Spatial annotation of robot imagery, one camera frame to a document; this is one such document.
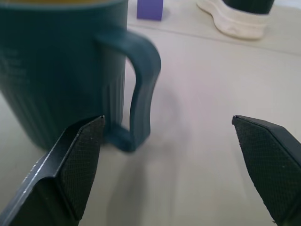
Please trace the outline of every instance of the shoe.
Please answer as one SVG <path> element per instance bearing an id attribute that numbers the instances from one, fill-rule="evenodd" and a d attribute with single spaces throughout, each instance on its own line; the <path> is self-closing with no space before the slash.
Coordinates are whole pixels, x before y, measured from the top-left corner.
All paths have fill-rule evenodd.
<path id="1" fill-rule="evenodd" d="M 274 0 L 197 0 L 222 33 L 242 39 L 260 39 Z"/>

